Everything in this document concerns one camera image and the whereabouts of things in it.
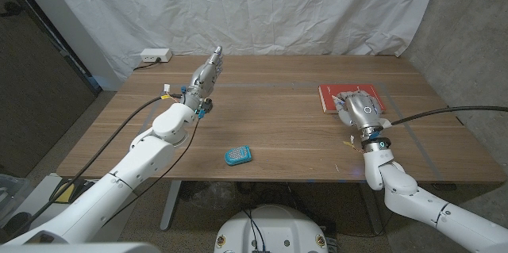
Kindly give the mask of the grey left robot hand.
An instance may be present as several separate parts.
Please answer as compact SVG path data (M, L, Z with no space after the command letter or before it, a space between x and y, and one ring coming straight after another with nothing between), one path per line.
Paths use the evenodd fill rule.
M222 63L222 46L217 46L214 53L191 76L189 86L179 102L196 110L212 94L222 71Z

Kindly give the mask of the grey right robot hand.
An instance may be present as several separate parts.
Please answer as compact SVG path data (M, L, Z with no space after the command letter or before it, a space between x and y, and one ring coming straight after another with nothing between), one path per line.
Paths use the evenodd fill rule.
M369 127L389 128L388 119L381 118L378 100L363 90L340 92L333 96L338 116L345 125L355 125L359 130Z

